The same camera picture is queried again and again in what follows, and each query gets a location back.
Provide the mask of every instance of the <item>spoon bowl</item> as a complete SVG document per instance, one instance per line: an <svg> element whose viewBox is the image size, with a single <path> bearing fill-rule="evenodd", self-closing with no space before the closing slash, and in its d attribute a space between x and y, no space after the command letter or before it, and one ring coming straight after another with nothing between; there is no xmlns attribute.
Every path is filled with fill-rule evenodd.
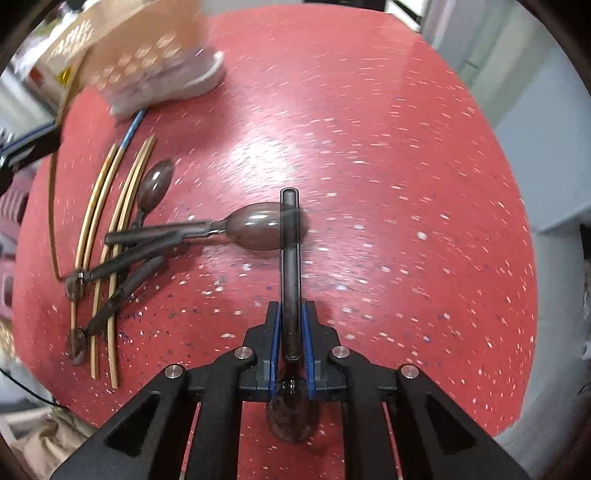
<svg viewBox="0 0 591 480"><path fill-rule="evenodd" d="M144 176L139 185L137 203L138 213L132 229L139 228L144 223L146 215L154 210L162 201L173 179L174 164L171 160L162 160L154 165Z"/></svg>

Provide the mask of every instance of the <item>black spoon handle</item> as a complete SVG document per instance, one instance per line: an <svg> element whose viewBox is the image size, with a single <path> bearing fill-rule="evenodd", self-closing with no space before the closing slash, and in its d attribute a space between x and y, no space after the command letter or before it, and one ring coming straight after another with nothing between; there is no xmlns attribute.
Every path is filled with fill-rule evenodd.
<svg viewBox="0 0 591 480"><path fill-rule="evenodd" d="M147 212L142 209L138 208L137 213L135 214L135 220L129 227L130 230L135 230L136 228L140 228L144 224L144 220L146 218Z"/></svg>
<svg viewBox="0 0 591 480"><path fill-rule="evenodd" d="M166 235L158 236L152 241L130 248L89 270L85 276L85 280L94 282L107 278L112 273L125 271L134 263L161 255L165 250L176 247L182 241L183 234L179 232L170 232Z"/></svg>
<svg viewBox="0 0 591 480"><path fill-rule="evenodd" d="M109 300L100 308L92 320L88 323L88 336L98 335L103 332L107 326L109 318L115 315L127 298L137 290L137 288L162 265L164 257L154 257L146 260L134 272L127 277L117 290L110 296Z"/></svg>
<svg viewBox="0 0 591 480"><path fill-rule="evenodd" d="M133 245L152 240L160 235L170 232L180 232L185 238L197 238L219 233L224 228L225 222L213 220L198 220L195 222L165 223L164 225L145 226L135 230L111 232L105 235L105 245Z"/></svg>

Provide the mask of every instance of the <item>red table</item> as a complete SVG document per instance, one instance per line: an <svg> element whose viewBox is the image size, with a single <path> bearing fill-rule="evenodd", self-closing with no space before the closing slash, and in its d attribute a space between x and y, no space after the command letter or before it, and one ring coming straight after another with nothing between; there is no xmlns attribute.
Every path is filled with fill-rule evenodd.
<svg viewBox="0 0 591 480"><path fill-rule="evenodd" d="M143 140L150 165L176 164L147 225L223 218L300 190L310 216L304 296L321 322L374 362L414 362L489 433L519 415L534 350L536 283L527 218L509 165L466 87L396 18L326 5L269 7L212 19L228 75L216 90L150 110L103 214L111 218ZM92 92L78 98L60 151L56 219L61 269L73 265L82 217L114 126ZM277 300L275 255L209 241L169 262L118 323L122 387L63 355L69 303L53 279L47 164L18 246L18 353L59 401L102 424L164 366L211 362L241 343ZM79 318L86 322L90 296ZM308 443L280 445L263 405L247 405L241 478L342 477L338 409Z"/></svg>

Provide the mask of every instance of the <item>metal screw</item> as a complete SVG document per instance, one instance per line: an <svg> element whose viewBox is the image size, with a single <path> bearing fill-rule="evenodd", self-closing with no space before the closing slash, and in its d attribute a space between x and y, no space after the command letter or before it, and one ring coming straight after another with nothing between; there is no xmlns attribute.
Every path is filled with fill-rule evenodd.
<svg viewBox="0 0 591 480"><path fill-rule="evenodd" d="M347 358L351 354L351 350L343 345L337 345L333 347L332 354L336 358Z"/></svg>
<svg viewBox="0 0 591 480"><path fill-rule="evenodd" d="M181 367L180 365L177 365L177 364L169 365L164 370L164 375L166 375L167 378L178 378L181 376L182 373L183 373L183 367Z"/></svg>
<svg viewBox="0 0 591 480"><path fill-rule="evenodd" d="M247 358L250 358L251 355L252 349L248 348L247 346L239 346L236 350L234 350L234 356L240 360L246 360Z"/></svg>
<svg viewBox="0 0 591 480"><path fill-rule="evenodd" d="M418 377L418 368L414 365L403 365L400 369L400 373L402 373L403 377L406 378L417 378Z"/></svg>

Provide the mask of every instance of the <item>metal spoon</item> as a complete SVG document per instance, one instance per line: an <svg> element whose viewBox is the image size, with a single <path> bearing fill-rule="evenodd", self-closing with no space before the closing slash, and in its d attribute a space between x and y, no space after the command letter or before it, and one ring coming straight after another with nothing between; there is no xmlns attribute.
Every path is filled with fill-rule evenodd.
<svg viewBox="0 0 591 480"><path fill-rule="evenodd" d="M162 265L164 257L154 257L146 260L125 280L117 290L110 296L109 300L96 312L85 329L75 328L70 331L66 340L66 354L73 365L79 365L84 361L88 348L88 339L99 335L106 329L107 321L115 315L125 304L129 296L135 292L140 285L150 277L154 271Z"/></svg>
<svg viewBox="0 0 591 480"><path fill-rule="evenodd" d="M181 232L184 238L225 233L232 242L249 250L277 250L281 248L280 219L290 215L300 215L301 234L300 238L295 239L299 242L307 233L305 212L279 202L264 202L246 205L217 222L196 220L107 233L105 245L133 245L170 232Z"/></svg>
<svg viewBox="0 0 591 480"><path fill-rule="evenodd" d="M154 165L139 185L137 204L138 211L131 229L141 227L145 217L162 201L173 179L174 164L171 160L162 160Z"/></svg>
<svg viewBox="0 0 591 480"><path fill-rule="evenodd" d="M170 160L159 161L154 165L142 179L137 194L138 212L131 225L132 229L142 226L146 215L148 215L162 201L168 191L173 178L174 165ZM74 270L66 277L66 294L71 301L76 301L84 296L84 285L96 280L108 278L112 273L120 273L121 281L124 281L125 272L134 263L146 258L160 255L166 249L178 245L182 237L175 242L171 236L155 239L149 244L139 245L131 248L111 260L89 271L82 269Z"/></svg>
<svg viewBox="0 0 591 480"><path fill-rule="evenodd" d="M117 255L90 270L76 269L66 277L66 295L71 301L79 300L84 296L86 284L104 280L113 273L126 271L134 263L162 255L167 250L176 247L183 241L183 238L184 235L180 232L170 232L130 248L121 255Z"/></svg>

